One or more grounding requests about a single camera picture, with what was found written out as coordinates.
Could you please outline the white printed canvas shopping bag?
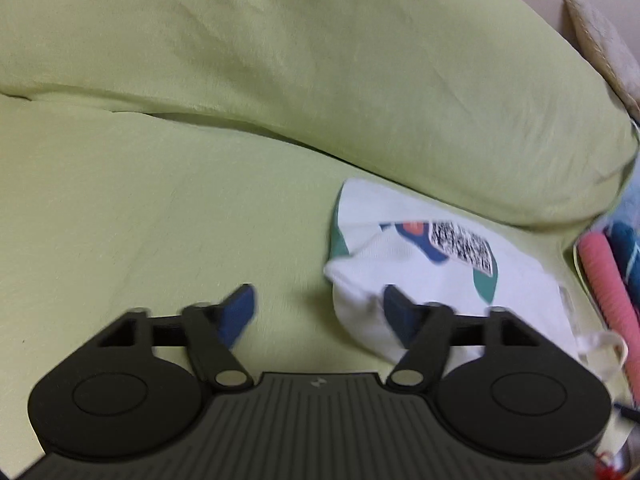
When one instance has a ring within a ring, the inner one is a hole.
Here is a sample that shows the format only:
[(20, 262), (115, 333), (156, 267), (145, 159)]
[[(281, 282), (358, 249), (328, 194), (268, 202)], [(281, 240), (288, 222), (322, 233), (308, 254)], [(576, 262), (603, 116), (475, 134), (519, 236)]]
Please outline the white printed canvas shopping bag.
[(626, 342), (597, 320), (553, 245), (513, 244), (432, 200), (362, 179), (343, 183), (330, 242), (323, 273), (338, 322), (387, 362), (397, 364), (407, 348), (383, 312), (384, 289), (394, 285), (416, 304), (459, 314), (505, 307), (603, 380), (627, 363)]

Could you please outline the pink ribbed rolled towel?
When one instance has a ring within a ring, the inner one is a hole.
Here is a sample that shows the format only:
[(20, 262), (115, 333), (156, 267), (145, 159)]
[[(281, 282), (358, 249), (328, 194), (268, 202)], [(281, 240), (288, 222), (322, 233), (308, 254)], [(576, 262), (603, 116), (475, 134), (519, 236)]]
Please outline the pink ribbed rolled towel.
[(577, 243), (579, 275), (600, 309), (606, 325), (627, 346), (624, 372), (634, 402), (639, 403), (639, 317), (602, 232), (590, 232)]

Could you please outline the blue patterned folded blanket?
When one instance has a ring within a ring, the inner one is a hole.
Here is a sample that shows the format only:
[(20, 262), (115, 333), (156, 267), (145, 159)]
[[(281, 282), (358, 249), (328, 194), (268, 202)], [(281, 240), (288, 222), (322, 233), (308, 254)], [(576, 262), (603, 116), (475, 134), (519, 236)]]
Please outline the blue patterned folded blanket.
[(604, 230), (620, 277), (634, 304), (639, 302), (639, 234), (621, 221), (612, 222)]

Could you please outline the green sofa back cushion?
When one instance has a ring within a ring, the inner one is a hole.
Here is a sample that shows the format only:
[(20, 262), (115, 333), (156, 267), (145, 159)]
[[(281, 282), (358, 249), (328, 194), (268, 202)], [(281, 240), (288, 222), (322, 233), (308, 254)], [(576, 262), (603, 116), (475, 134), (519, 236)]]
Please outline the green sofa back cushion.
[(1, 90), (264, 129), (516, 226), (604, 211), (638, 150), (523, 0), (1, 0)]

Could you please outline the beige woven cushion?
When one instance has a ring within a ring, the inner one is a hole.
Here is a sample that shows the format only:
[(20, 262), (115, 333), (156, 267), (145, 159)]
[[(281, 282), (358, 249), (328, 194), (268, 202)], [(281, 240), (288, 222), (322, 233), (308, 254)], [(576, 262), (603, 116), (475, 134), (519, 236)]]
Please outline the beige woven cushion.
[(586, 0), (563, 0), (580, 52), (639, 122), (639, 62), (602, 12)]

